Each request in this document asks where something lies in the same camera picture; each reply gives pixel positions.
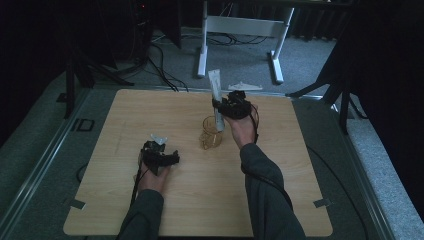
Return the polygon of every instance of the person's left hand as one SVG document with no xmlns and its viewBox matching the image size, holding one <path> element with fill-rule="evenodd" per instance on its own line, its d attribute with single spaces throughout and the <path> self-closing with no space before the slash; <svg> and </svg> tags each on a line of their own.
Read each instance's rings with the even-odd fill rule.
<svg viewBox="0 0 424 240">
<path fill-rule="evenodd" d="M 147 169 L 147 166 L 144 164 L 144 162 L 142 162 L 142 174 L 146 172 Z M 152 189 L 162 194 L 165 185 L 165 180 L 170 170 L 171 166 L 164 167 L 162 171 L 159 172 L 158 176 L 156 176 L 152 171 L 148 170 L 141 178 L 140 183 L 138 184 L 138 192 L 141 192 L 144 189 Z"/>
</svg>

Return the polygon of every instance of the wooden table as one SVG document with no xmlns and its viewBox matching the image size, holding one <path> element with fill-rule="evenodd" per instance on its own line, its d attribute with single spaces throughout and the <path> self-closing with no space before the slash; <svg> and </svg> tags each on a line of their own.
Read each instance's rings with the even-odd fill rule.
<svg viewBox="0 0 424 240">
<path fill-rule="evenodd" d="M 150 134 L 178 150 L 166 183 L 161 236 L 252 236 L 239 150 L 227 126 L 220 146 L 204 150 L 202 122 L 213 115 L 211 93 L 120 90 L 64 225 L 69 235 L 116 235 L 130 204 L 138 154 Z M 328 236 L 321 191 L 291 100 L 253 96 L 259 106 L 258 145 L 281 168 L 295 214 L 308 236 Z"/>
</svg>

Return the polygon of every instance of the hand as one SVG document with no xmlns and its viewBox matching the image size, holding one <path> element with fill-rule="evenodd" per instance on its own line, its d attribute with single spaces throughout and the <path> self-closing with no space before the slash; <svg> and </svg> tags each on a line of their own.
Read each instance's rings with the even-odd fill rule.
<svg viewBox="0 0 424 240">
<path fill-rule="evenodd" d="M 258 119 L 258 106 L 252 105 L 251 114 L 253 119 Z M 231 131 L 233 133 L 234 141 L 237 143 L 239 149 L 248 143 L 254 143 L 256 138 L 255 128 L 250 116 L 247 116 L 243 119 L 236 120 L 224 116 L 224 119 L 230 124 Z"/>
<path fill-rule="evenodd" d="M 159 172 L 158 176 L 156 176 L 152 171 L 148 170 L 147 166 L 144 164 L 144 162 L 142 162 L 141 173 L 145 174 L 138 184 L 138 192 L 141 192 L 144 189 L 152 189 L 162 194 L 165 180 L 169 174 L 170 169 L 171 166 L 167 166 Z"/>
</svg>

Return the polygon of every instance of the sleeve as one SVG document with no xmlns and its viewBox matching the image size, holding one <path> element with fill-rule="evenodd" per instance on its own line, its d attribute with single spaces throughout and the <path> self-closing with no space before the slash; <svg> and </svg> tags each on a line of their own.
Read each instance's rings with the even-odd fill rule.
<svg viewBox="0 0 424 240">
<path fill-rule="evenodd" d="M 246 172 L 262 176 L 284 189 L 283 174 L 256 144 L 240 150 Z M 299 220 L 283 194 L 272 185 L 246 175 L 245 187 L 255 239 L 306 239 Z"/>
<path fill-rule="evenodd" d="M 141 191 L 122 223 L 119 240 L 158 239 L 163 197 L 154 190 Z"/>
</svg>

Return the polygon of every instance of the white stand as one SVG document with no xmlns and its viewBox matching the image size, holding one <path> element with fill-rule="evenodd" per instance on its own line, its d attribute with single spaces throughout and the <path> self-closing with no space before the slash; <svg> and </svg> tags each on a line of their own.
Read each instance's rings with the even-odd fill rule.
<svg viewBox="0 0 424 240">
<path fill-rule="evenodd" d="M 200 50 L 199 69 L 197 75 L 201 78 L 206 73 L 206 58 L 208 55 L 208 46 L 206 45 L 208 32 L 229 33 L 262 37 L 278 38 L 275 51 L 271 51 L 271 61 L 274 66 L 274 72 L 277 83 L 283 83 L 283 73 L 281 71 L 280 61 L 278 59 L 287 30 L 290 26 L 290 20 L 293 15 L 294 8 L 290 8 L 290 13 L 286 16 L 285 21 L 269 21 L 247 18 L 233 18 L 208 16 L 208 2 L 203 2 L 203 23 L 202 23 L 202 48 Z"/>
</svg>

